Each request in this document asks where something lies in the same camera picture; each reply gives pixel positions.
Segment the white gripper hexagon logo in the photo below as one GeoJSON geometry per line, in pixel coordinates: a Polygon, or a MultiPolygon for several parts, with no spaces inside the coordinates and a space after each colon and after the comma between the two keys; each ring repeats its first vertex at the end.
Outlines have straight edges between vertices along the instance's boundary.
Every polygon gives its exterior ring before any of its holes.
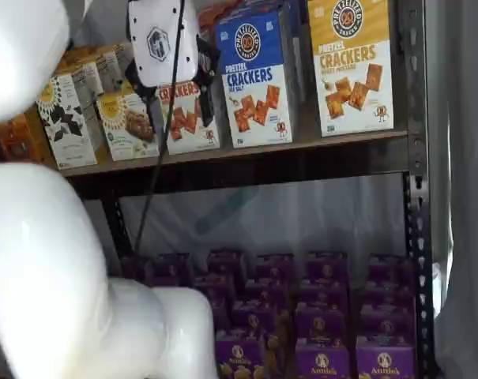
{"type": "Polygon", "coordinates": [[[198,36],[197,12],[192,1],[130,1],[128,29],[134,61],[125,77],[146,106],[149,121],[159,132],[152,107],[159,86],[194,79],[200,95],[200,115],[207,127],[214,117],[211,87],[216,77],[220,51],[198,36]]]}

